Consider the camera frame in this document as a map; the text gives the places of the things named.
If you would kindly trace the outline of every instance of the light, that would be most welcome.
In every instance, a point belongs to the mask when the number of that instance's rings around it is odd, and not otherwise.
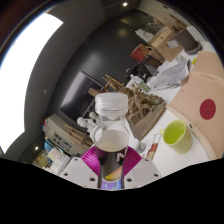
[[[0,145],[4,153],[25,131],[26,90],[33,67],[53,33],[63,22],[41,14],[17,37],[0,68]]]

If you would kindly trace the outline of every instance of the lime green cup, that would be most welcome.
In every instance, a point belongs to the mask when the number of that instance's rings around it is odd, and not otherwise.
[[[163,136],[164,142],[179,154],[188,152],[192,146],[191,132],[181,120],[171,122],[159,133]]]

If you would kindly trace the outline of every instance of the desk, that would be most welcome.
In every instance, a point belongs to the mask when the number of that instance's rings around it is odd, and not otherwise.
[[[209,42],[201,41],[200,42],[203,46],[202,51],[209,51],[209,52],[215,52],[213,47]],[[190,70],[192,70],[193,65],[192,62],[195,58],[197,58],[197,54],[195,55],[187,55],[184,50],[180,53],[185,59],[189,59],[191,61]],[[170,68],[174,65],[178,64],[177,61],[174,59],[172,62],[169,62],[167,64],[167,68]],[[130,81],[127,84],[127,87],[130,87],[132,84],[132,81]],[[177,87],[175,89],[165,89],[165,90],[158,90],[158,91],[152,91],[150,94],[158,95],[164,99],[166,104],[169,104],[172,99],[175,97],[175,95],[178,93],[181,87]],[[154,134],[159,133],[159,130],[165,129],[166,126],[172,122],[173,120],[178,119],[174,114],[172,114],[167,109],[163,113],[163,115],[160,117],[160,119],[157,121],[155,126],[148,132],[148,134],[142,139],[142,142],[146,144],[146,150],[141,153],[140,155],[142,157],[146,157],[148,150],[151,148],[153,136]],[[130,141],[134,138],[133,134],[131,133],[130,127],[128,123],[126,122],[126,126],[130,132]],[[203,162],[210,161],[206,150],[203,148],[203,146],[200,144],[200,142],[197,140],[197,138],[192,134],[193,138],[193,145],[191,149],[185,153],[185,154],[177,154],[174,150],[172,150],[169,146],[167,146],[163,139],[161,138],[158,144],[158,148],[156,150],[156,153],[154,155],[154,158],[152,162],[157,167],[157,169],[160,171],[161,175],[167,176],[170,175],[176,171],[179,171],[185,167],[188,167],[190,165],[195,165]]]

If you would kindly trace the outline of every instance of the box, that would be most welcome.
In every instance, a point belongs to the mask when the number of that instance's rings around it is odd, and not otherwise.
[[[173,40],[174,32],[168,28],[162,28],[149,42],[150,45],[160,53],[166,61],[173,61],[175,57],[183,50],[183,47],[179,44],[179,47],[170,48],[167,42]]]
[[[154,50],[148,49],[145,45],[139,44],[131,53],[131,56],[138,62],[144,60],[146,55],[150,55],[159,62],[163,63],[164,59]]]

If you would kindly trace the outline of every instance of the jar lid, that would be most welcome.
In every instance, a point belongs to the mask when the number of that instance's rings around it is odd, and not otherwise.
[[[124,115],[128,112],[128,96],[122,93],[100,93],[95,97],[95,110],[104,116]]]

